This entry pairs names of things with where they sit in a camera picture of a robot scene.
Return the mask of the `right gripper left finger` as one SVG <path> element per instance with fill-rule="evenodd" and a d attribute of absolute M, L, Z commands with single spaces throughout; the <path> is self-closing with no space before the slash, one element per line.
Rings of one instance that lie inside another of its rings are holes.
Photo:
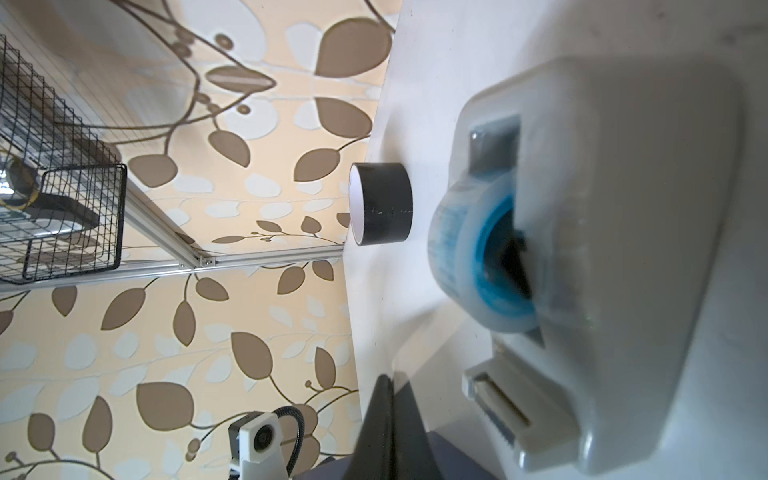
<path fill-rule="evenodd" d="M 389 479 L 395 471 L 393 445 L 393 382 L 387 375 L 380 375 L 343 479 Z"/>

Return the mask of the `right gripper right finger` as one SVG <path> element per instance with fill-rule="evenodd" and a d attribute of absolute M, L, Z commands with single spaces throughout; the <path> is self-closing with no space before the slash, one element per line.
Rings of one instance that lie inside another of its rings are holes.
<path fill-rule="evenodd" d="M 410 383 L 394 395 L 393 479 L 442 479 Z"/>

